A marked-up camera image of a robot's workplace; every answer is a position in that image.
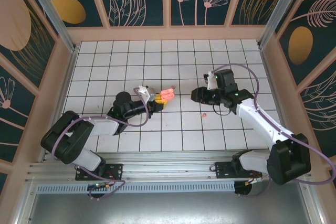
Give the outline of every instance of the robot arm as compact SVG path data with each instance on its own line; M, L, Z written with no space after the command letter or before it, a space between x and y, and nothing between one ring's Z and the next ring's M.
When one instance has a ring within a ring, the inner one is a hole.
M259 105L256 108L253 95L247 90L238 90L230 69L209 72L204 78L208 87L193 90L191 99L209 105L223 104L252 125L270 150L270 154L251 150L235 154L232 165L237 174L242 170L255 170L269 174L277 184L283 185L310 171L309 150L280 134L258 110L282 132L305 143L308 143L307 138L302 134L294 135L272 119Z
M132 101L131 95L127 92L118 93L113 107L107 114L110 118L117 119L125 124L100 116L79 121L62 137L56 147L55 156L64 164L73 163L101 176L105 170L106 162L96 153L84 148L87 139L98 135L119 135L127 127L128 119L146 113L144 104L146 104L149 118L151 118L153 113L162 111L167 103L167 100L163 100L161 95L156 94L152 88L139 86L138 93L141 94L144 102ZM44 135L41 146L51 152L61 133L79 117L73 111L65 112Z

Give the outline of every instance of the white grid floor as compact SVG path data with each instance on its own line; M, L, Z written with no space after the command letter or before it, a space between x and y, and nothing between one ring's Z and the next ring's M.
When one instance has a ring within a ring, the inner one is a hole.
M203 74L226 63L242 63L256 73L261 85L258 103L279 122L255 40L82 42L64 111L105 115L121 91L134 95L133 88L149 86L159 93L175 86L174 100L145 126L127 127L119 136L91 137L86 148L98 153L267 148L237 115L219 116L212 106L190 99L193 89L206 86ZM256 84L249 72L237 66L232 70L238 87L254 93ZM220 111L228 112L223 106ZM138 115L129 122L140 124L144 118Z

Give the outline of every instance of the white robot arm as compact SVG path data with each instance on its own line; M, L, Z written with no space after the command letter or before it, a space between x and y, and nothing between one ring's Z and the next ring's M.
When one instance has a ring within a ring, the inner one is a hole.
M246 150L233 156L232 166L236 173L243 170L255 170L269 174L279 185L297 178L310 171L309 150L294 143L271 125L282 132L308 143L304 135L294 135L278 124L258 104L247 90L238 90L230 69L204 75L208 87L200 87L192 91L192 100L208 105L223 104L234 114L248 122L266 142L270 153ZM269 120L265 120L260 111Z

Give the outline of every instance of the gray metal surface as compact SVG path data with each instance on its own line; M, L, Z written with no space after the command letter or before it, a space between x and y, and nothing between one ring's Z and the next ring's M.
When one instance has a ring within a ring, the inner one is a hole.
M109 188L100 188L93 194L109 193L120 184ZM87 194L88 184L41 184L36 194ZM144 194L144 193L191 193L198 191L235 191L234 181L212 182L166 182L166 183L127 183L115 193Z
M266 27L262 32L261 38L259 40L259 48L263 50L267 43L269 42L271 36L274 34L276 27L281 21L283 15L286 13L287 8L289 7L292 0L279 0L274 11L272 12L269 20L267 21Z
M233 192L115 194L102 201L87 195L37 195L29 223L308 224L297 184L272 184L263 197Z
M71 37L68 33L68 30L63 23L63 20L58 15L53 3L51 2L51 0L38 0L38 1L39 1L40 5L43 7L46 14L48 15L50 21L54 25L54 28L56 29L59 36L64 41L67 48L71 52L73 52L74 49L75 49L75 47L74 47L75 43L72 41L72 39L71 39Z

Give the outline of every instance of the small red object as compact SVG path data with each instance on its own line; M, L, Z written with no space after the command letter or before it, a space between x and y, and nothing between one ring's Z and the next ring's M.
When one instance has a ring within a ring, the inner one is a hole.
M161 99L164 101L170 101L174 98L174 90L173 89L165 89L162 90L161 93Z

